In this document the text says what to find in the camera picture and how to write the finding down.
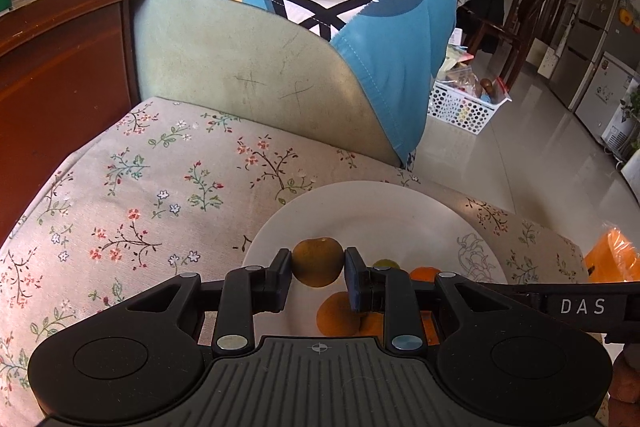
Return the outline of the person right hand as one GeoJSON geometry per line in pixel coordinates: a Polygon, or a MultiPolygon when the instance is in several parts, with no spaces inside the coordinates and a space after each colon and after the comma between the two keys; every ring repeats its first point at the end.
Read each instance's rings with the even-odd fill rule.
{"type": "Polygon", "coordinates": [[[608,394],[608,425],[640,427],[639,343],[628,343],[613,363],[608,394]]]}

